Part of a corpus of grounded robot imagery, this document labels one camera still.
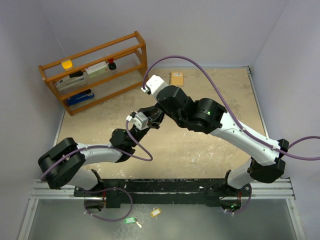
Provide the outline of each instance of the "white wall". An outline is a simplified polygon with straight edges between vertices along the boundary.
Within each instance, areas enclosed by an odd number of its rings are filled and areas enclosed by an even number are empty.
[[[0,1],[0,235],[18,237],[38,158],[53,143],[62,108],[38,65],[63,58],[37,0]]]
[[[270,137],[293,142],[320,136],[320,1],[291,0],[263,50],[252,76]],[[319,140],[308,140],[290,152],[320,156]],[[319,239],[320,162],[292,158],[291,177],[296,203],[309,240]]]
[[[203,66],[253,64],[288,1],[40,0],[68,55],[137,30],[149,63],[178,54]]]

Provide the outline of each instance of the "key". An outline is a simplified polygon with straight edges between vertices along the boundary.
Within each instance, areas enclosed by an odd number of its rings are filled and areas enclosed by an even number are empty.
[[[135,223],[142,229],[142,226],[138,221],[135,221]]]

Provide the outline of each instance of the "key tag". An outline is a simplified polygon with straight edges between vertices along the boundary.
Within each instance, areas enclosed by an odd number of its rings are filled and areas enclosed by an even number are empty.
[[[136,217],[126,217],[124,219],[124,223],[125,224],[137,224],[139,226],[139,228],[142,228],[141,224],[138,222]]]
[[[158,216],[160,213],[161,213],[161,209],[158,207],[155,207],[153,211],[150,213],[150,216],[154,218]]]

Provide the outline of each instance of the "glass panel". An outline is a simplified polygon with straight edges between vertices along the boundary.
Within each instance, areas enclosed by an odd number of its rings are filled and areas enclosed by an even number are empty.
[[[100,217],[119,218],[129,210],[104,209]],[[151,217],[153,208],[161,208]],[[84,214],[80,199],[39,201],[29,240],[295,240],[284,199],[254,199],[247,209],[231,216],[205,205],[136,204],[130,217],[142,225],[106,222]]]

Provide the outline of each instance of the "yellow keychain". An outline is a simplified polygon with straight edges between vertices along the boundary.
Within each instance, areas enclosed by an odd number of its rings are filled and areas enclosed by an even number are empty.
[[[153,209],[153,211],[150,213],[150,216],[154,218],[154,217],[158,216],[160,213],[161,213],[161,209],[155,207],[155,208]]]

